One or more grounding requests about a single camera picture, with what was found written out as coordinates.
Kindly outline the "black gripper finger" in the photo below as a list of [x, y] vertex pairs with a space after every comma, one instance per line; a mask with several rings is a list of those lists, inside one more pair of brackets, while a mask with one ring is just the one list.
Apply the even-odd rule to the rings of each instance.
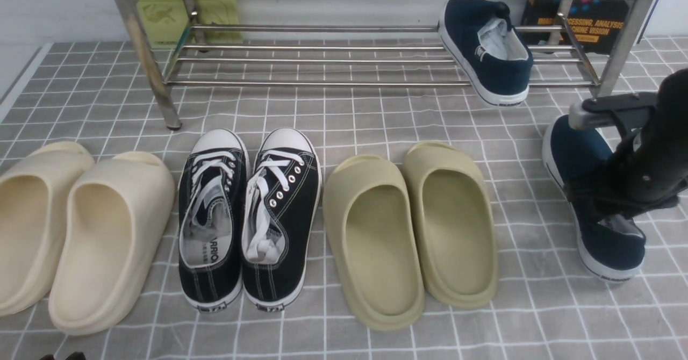
[[86, 360], [86, 356], [83, 352], [72, 352], [66, 360]]

